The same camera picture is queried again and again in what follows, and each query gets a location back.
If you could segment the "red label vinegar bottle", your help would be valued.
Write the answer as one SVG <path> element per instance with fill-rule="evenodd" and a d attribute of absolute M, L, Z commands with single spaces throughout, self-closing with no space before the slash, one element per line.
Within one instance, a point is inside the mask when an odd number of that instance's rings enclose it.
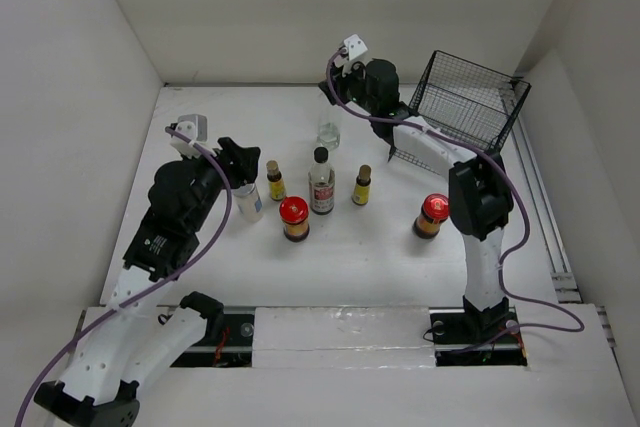
<path fill-rule="evenodd" d="M 327 215 L 334 208 L 335 172 L 326 147 L 316 147 L 313 157 L 308 172 L 309 205 L 314 213 Z"/>

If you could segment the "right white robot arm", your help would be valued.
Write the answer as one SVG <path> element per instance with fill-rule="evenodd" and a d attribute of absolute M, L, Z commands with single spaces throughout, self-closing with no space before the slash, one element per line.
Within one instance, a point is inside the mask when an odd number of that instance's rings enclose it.
<path fill-rule="evenodd" d="M 466 289 L 458 313 L 434 314 L 430 333 L 440 345 L 467 348 L 509 332 L 504 288 L 504 230 L 518 196 L 499 153 L 484 152 L 455 139 L 399 99 L 395 67 L 374 59 L 368 64 L 336 52 L 328 61 L 321 90 L 329 101 L 367 120 L 392 148 L 429 165 L 448 183 L 449 218 L 464 242 Z"/>

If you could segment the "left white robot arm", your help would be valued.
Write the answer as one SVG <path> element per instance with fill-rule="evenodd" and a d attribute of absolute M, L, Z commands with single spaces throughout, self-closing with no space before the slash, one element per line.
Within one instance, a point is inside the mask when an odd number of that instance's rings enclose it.
<path fill-rule="evenodd" d="M 224 331 L 224 306 L 192 292 L 153 336 L 158 303 L 209 250 L 197 234 L 218 196 L 256 180 L 260 149 L 229 137 L 209 149 L 176 128 L 181 157 L 162 165 L 148 192 L 149 206 L 123 257 L 108 310 L 62 348 L 76 351 L 62 375 L 39 376 L 29 399 L 71 426 L 130 426 L 139 393 L 192 345 L 212 343 Z"/>

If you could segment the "clear glass oil bottle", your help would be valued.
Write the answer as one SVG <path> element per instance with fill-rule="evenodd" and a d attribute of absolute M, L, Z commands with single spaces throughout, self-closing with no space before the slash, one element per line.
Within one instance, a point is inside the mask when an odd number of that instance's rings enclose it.
<path fill-rule="evenodd" d="M 329 151 L 336 150 L 341 140 L 342 108 L 321 98 L 317 107 L 318 124 L 316 142 Z"/>

